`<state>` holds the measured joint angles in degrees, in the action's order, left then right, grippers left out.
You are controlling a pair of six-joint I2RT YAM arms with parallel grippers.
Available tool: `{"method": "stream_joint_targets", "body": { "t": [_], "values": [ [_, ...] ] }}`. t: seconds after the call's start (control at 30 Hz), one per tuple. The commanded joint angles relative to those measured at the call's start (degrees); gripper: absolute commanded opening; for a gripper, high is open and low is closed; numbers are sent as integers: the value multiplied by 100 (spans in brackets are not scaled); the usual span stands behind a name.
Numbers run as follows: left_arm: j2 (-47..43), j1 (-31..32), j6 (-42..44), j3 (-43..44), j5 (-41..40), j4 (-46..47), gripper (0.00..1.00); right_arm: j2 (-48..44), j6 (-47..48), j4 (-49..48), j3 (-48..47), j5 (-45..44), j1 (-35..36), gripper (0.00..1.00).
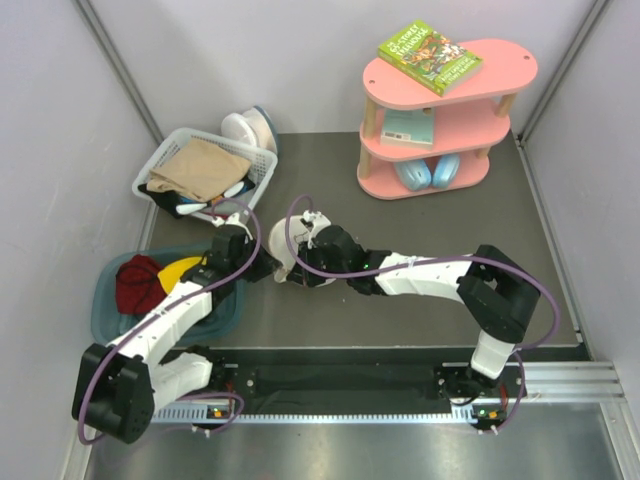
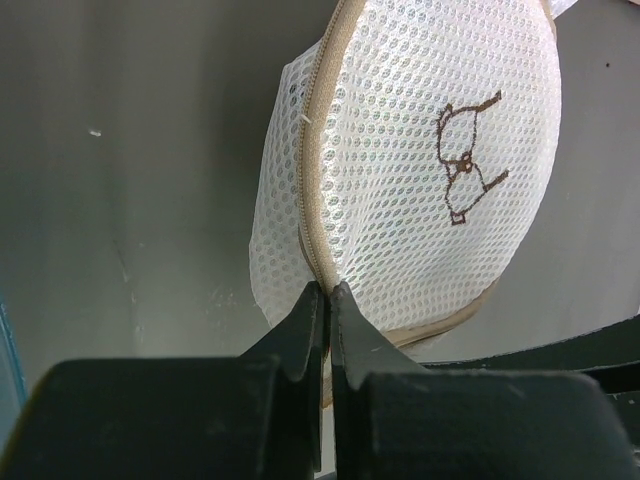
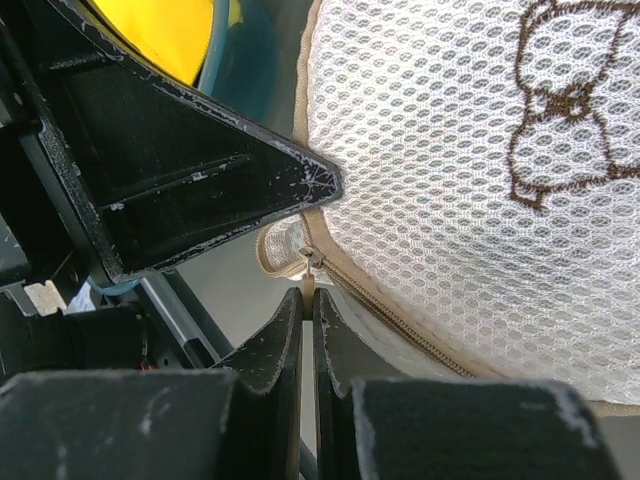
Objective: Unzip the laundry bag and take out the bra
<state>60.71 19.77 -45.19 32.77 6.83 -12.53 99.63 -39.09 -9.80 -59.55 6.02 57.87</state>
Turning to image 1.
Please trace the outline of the white mesh laundry bag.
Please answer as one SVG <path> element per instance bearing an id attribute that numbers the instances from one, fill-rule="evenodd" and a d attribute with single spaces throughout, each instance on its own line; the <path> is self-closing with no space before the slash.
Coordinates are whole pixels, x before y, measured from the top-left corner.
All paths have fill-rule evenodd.
<path id="1" fill-rule="evenodd" d="M 286 281 L 285 277 L 293 270 L 295 263 L 297 263 L 295 257 L 298 258 L 298 255 L 295 244 L 300 240 L 308 240 L 309 232 L 301 223 L 301 216 L 302 215 L 291 216 L 289 229 L 286 229 L 285 218 L 279 220 L 269 234 L 267 250 L 276 260 L 281 262 L 281 266 L 274 273 L 274 280 L 277 283 L 292 283 Z M 308 241 L 308 246 L 313 246 L 313 240 L 311 242 Z M 333 282 L 334 279 L 330 279 L 325 285 Z"/>

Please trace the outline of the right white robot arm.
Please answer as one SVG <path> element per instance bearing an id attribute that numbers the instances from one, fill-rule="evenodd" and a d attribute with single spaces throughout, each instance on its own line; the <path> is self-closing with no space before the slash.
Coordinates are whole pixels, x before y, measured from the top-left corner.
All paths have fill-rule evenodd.
<path id="1" fill-rule="evenodd" d="M 502 385 L 504 366 L 524 339 L 541 296 L 517 274 L 519 266 L 491 245 L 480 246 L 474 256 L 436 263 L 364 249 L 338 225 L 313 228 L 296 217 L 272 228 L 269 248 L 283 264 L 280 282 L 315 288 L 340 278 L 362 295 L 420 295 L 465 305 L 481 329 L 466 380 L 481 396 Z"/>

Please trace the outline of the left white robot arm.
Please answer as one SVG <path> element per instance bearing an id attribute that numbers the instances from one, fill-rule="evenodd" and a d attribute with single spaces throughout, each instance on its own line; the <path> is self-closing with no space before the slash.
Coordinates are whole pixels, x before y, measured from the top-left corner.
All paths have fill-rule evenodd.
<path id="1" fill-rule="evenodd" d="M 216 229 L 201 262 L 183 274 L 170 294 L 135 327 L 107 345 L 94 343 L 82 354 L 71 415 L 84 445 L 93 428 L 126 444 L 137 441 L 165 406 L 199 390 L 216 396 L 227 374 L 198 353 L 166 355 L 238 280 L 258 282 L 281 262 L 261 244 L 261 235 L 239 224 Z"/>

